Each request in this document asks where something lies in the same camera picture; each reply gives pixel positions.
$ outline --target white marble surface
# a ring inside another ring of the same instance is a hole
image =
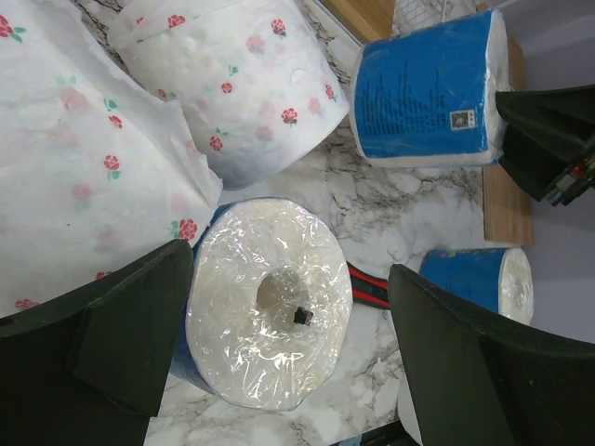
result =
[[[80,0],[86,23],[100,41],[125,2]],[[311,0],[305,3],[345,85],[358,46]],[[435,247],[484,246],[479,169],[382,170],[370,167],[354,147],[344,123],[281,174],[248,190],[225,193],[222,202],[258,196],[292,199],[331,226],[351,263],[378,277],[386,278],[394,263],[417,269]],[[146,446],[328,445],[392,421],[402,376],[390,314],[355,305],[335,373],[295,411],[234,407],[170,377]]]

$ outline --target toilet paper core hole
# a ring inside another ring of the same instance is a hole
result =
[[[306,283],[290,269],[280,269],[265,276],[257,290],[257,310],[266,315],[271,328],[292,332],[299,308],[306,308],[310,294]]]

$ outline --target paper towel roll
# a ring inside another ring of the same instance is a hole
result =
[[[281,199],[224,207],[198,246],[172,372],[232,404],[292,410],[335,369],[351,304],[322,220]]]
[[[533,318],[531,266],[520,248],[431,251],[419,273],[516,322],[528,325]]]
[[[60,0],[0,10],[0,317],[197,243],[220,180],[178,104],[151,97]]]
[[[504,19],[486,11],[362,48],[351,79],[358,151],[380,167],[490,164],[509,89]]]
[[[145,88],[181,100],[226,190],[285,169],[349,110],[293,0],[134,0],[109,41]]]

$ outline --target wooden board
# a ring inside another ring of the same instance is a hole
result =
[[[395,0],[322,0],[363,43],[390,37]],[[483,5],[478,10],[486,9]],[[526,88],[522,48],[509,39],[510,81]],[[483,232],[490,242],[533,243],[531,199],[499,165],[483,169]]]
[[[510,83],[515,90],[527,87],[522,48],[509,37]],[[533,244],[531,198],[500,165],[483,168],[483,234],[490,242]]]
[[[322,0],[363,43],[390,37],[395,0]]]

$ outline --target wooden edge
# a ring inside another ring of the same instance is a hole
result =
[[[486,9],[483,4],[478,10]],[[515,90],[527,85],[526,65],[521,46],[509,36],[510,84]],[[490,242],[533,244],[531,198],[501,165],[483,168],[483,234]]]
[[[363,44],[390,37],[390,31],[380,30],[375,23],[368,21],[363,12],[349,0],[321,0],[321,3]]]

